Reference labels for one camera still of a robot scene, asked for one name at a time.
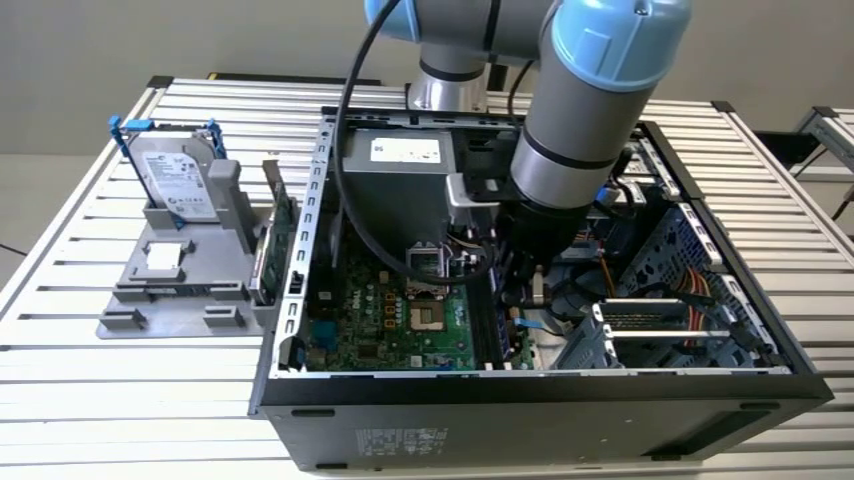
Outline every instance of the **white label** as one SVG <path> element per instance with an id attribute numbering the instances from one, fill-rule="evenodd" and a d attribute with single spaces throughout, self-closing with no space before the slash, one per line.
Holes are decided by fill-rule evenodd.
<path id="1" fill-rule="evenodd" d="M 440 163 L 439 140 L 435 138 L 375 138 L 371 161 L 397 163 Z"/>
<path id="2" fill-rule="evenodd" d="M 196 160 L 182 153 L 145 152 L 142 160 L 165 208 L 186 221 L 216 218 Z"/>
<path id="3" fill-rule="evenodd" d="M 364 428 L 356 430 L 359 455 L 440 455 L 447 428 Z"/>

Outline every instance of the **case label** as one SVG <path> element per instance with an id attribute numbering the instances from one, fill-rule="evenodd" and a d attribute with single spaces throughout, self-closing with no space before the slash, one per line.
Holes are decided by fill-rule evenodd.
<path id="1" fill-rule="evenodd" d="M 440 455 L 447 428 L 363 428 L 356 430 L 359 455 Z"/>
<path id="2" fill-rule="evenodd" d="M 371 161 L 396 163 L 440 163 L 439 140 L 435 138 L 375 138 Z"/>

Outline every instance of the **aluminum extrusion table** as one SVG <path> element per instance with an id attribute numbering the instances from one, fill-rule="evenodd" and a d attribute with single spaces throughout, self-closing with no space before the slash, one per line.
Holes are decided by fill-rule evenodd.
<path id="1" fill-rule="evenodd" d="M 301 196 L 319 110 L 339 92 L 335 85 L 176 79 L 145 90 L 128 117 L 215 118 L 243 164 L 244 191 L 264 203 L 267 158 L 279 158 L 288 191 Z M 493 112 L 505 99 L 492 95 Z M 519 96 L 519 112 L 528 99 Z M 403 90 L 359 87 L 352 103 L 401 108 Z M 735 113 L 710 102 L 652 101 L 643 118 L 659 123 L 836 399 L 702 464 L 349 475 L 854 478 L 854 247 Z M 0 294 L 0 477 L 297 478 L 271 425 L 244 417 L 260 338 L 94 335 L 144 226 L 142 202 L 110 142 Z"/>

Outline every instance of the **blue drive bracket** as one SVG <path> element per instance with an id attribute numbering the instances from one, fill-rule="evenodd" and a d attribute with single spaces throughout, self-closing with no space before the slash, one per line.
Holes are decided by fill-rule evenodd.
<path id="1" fill-rule="evenodd" d="M 225 144 L 223 143 L 223 129 L 213 119 L 208 120 L 208 123 L 204 127 L 211 132 L 211 138 L 213 139 L 213 149 L 216 150 L 216 158 L 225 160 L 228 158 L 228 152 L 225 152 Z"/>
<path id="2" fill-rule="evenodd" d="M 118 115 L 113 115 L 109 117 L 109 135 L 118 146 L 118 150 L 121 151 L 121 155 L 128 159 L 130 163 L 130 167 L 133 168 L 133 173 L 136 173 L 136 178 L 138 179 L 138 183 L 142 186 L 142 191 L 145 192 L 145 197 L 148 198 L 148 205 L 150 207 L 154 206 L 154 197 L 150 195 L 148 191 L 148 187 L 145 187 L 145 181 L 142 179 L 142 175 L 136 168 L 136 162 L 130 158 L 130 148 L 128 147 L 128 143 L 124 140 L 124 135 L 128 131 L 133 132 L 146 132 L 152 130 L 154 127 L 153 120 L 128 120 L 124 128 L 121 127 L 121 117 Z"/>

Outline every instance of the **motherboard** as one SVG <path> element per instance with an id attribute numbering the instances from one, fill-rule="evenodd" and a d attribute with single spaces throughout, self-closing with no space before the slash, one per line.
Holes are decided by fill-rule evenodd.
<path id="1" fill-rule="evenodd" d="M 465 287 L 412 295 L 411 282 L 351 245 L 333 318 L 312 319 L 309 370 L 475 369 Z"/>

